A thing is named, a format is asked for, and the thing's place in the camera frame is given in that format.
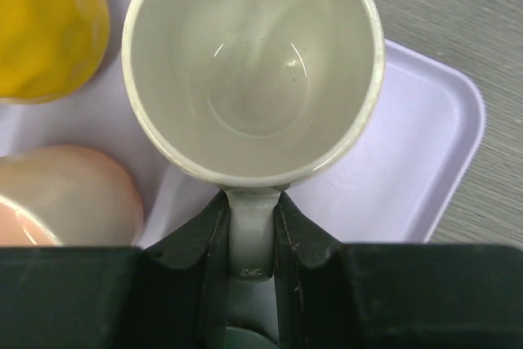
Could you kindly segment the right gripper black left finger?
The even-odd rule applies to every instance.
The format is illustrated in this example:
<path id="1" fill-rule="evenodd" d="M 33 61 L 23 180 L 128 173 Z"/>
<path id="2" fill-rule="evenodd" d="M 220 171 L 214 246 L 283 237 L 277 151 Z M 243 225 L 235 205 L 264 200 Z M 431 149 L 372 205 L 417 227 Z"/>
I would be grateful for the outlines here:
<path id="1" fill-rule="evenodd" d="M 2 347 L 222 347 L 229 220 L 219 192 L 145 249 L 3 248 Z"/>

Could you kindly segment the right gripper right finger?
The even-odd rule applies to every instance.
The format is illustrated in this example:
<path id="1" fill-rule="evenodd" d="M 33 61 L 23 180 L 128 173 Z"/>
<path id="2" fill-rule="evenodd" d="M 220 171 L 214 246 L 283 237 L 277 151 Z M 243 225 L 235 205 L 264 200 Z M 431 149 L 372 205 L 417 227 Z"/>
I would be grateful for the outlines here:
<path id="1" fill-rule="evenodd" d="M 519 348 L 522 252 L 344 244 L 287 196 L 275 208 L 283 348 Z"/>

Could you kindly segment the pink ceramic mug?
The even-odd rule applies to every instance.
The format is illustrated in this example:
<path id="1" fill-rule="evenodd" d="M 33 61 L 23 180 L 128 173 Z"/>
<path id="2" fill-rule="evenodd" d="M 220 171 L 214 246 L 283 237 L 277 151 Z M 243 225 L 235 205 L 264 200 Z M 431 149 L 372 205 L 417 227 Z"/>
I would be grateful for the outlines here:
<path id="1" fill-rule="evenodd" d="M 135 244 L 145 221 L 127 170 L 99 150 L 52 145 L 1 158 L 1 245 Z"/>

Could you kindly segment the white ceramic mug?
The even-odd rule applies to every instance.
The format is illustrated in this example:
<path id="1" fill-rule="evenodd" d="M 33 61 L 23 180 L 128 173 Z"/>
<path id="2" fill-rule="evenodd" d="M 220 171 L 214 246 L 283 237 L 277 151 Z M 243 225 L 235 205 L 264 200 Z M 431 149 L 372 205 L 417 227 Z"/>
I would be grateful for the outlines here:
<path id="1" fill-rule="evenodd" d="M 268 280 L 281 194 L 341 158 L 378 102 L 374 0 L 131 0 L 121 58 L 151 142 L 225 191 L 230 276 Z"/>

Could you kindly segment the yellow glass mug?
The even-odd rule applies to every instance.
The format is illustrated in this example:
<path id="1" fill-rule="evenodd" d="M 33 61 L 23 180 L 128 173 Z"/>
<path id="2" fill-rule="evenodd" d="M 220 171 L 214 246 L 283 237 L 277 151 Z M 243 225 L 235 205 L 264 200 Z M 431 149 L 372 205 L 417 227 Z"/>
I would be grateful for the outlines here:
<path id="1" fill-rule="evenodd" d="M 77 91 L 109 38 L 107 0 L 1 0 L 1 101 L 40 104 Z"/>

